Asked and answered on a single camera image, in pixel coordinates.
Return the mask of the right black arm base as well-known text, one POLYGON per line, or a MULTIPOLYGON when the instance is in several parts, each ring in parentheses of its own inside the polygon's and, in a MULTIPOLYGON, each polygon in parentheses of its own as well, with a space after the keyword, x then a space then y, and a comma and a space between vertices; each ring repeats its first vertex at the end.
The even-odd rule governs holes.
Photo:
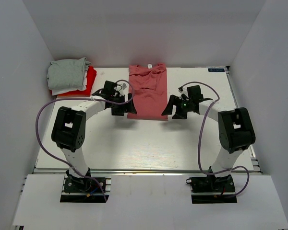
POLYGON ((231 175, 215 177, 190 177, 186 184, 191 187, 192 204, 237 203, 236 189, 231 175))

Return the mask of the white folded t shirt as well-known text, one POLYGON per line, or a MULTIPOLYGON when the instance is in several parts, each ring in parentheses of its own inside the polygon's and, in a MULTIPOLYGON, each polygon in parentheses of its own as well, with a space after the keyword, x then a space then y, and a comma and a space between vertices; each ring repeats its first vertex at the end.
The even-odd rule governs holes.
POLYGON ((87 85, 88 67, 82 68, 50 68, 48 70, 48 88, 53 95, 80 90, 87 85))

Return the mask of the red folded t shirt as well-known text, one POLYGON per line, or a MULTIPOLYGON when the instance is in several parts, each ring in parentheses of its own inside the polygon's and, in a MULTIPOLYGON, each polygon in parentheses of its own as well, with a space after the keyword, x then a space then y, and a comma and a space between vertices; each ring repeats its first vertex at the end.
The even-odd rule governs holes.
POLYGON ((96 79, 97 71, 94 69, 93 66, 89 66, 87 72, 87 85, 84 91, 74 90, 68 91, 60 94, 56 94, 58 96, 90 96, 93 88, 94 81, 96 79))

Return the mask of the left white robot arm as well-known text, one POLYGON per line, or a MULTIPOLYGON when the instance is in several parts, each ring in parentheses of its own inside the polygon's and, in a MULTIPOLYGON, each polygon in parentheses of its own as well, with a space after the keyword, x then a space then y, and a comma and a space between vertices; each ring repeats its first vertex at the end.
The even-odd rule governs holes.
POLYGON ((58 109, 51 139, 65 156, 69 166, 68 176, 76 178, 81 191, 91 188, 90 169, 84 160, 82 145, 85 140, 86 122, 99 112, 110 109, 112 116, 137 114, 133 102, 134 87, 126 80, 105 81, 104 87, 92 93, 89 99, 73 107, 58 109))

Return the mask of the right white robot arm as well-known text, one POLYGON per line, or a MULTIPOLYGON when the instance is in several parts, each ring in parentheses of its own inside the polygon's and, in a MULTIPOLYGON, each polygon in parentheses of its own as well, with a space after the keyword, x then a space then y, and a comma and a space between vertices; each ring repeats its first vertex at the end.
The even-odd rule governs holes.
POLYGON ((188 113, 193 112, 203 115, 200 127, 197 147, 197 161, 201 172, 210 176, 207 179, 208 187, 213 191, 220 190, 224 184, 224 178, 230 175, 232 170, 242 168, 234 166, 238 157, 252 145, 255 140, 255 132, 247 108, 240 107, 233 110, 225 110, 218 104, 220 96, 216 100, 205 98, 199 85, 178 88, 180 96, 171 95, 162 115, 172 115, 173 119, 187 119, 188 113), (201 164, 201 143, 204 126, 207 119, 218 123, 218 136, 220 151, 214 163, 208 171, 204 171, 201 164))

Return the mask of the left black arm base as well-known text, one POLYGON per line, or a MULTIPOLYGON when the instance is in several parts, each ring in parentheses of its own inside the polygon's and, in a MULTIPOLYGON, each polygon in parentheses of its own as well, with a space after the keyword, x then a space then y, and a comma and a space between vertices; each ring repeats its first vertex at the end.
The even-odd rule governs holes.
POLYGON ((96 181, 74 177, 66 171, 60 195, 61 203, 106 203, 110 194, 110 178, 97 177, 96 181))

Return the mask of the pink t shirt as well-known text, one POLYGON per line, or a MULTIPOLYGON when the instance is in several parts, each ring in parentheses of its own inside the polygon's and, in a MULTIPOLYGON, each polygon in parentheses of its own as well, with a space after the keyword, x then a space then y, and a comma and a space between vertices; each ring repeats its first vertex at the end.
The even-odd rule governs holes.
POLYGON ((163 63, 154 67, 139 65, 129 66, 129 83, 134 91, 133 103, 136 114, 128 113, 128 119, 166 121, 167 115, 162 115, 168 103, 167 68, 163 63))

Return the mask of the grey folded t shirt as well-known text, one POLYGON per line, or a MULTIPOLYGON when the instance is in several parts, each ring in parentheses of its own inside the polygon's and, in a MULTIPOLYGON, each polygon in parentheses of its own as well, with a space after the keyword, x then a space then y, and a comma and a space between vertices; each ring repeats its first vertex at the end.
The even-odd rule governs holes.
POLYGON ((85 57, 81 59, 62 59, 51 61, 47 73, 48 88, 50 90, 86 89, 85 73, 91 62, 85 57))

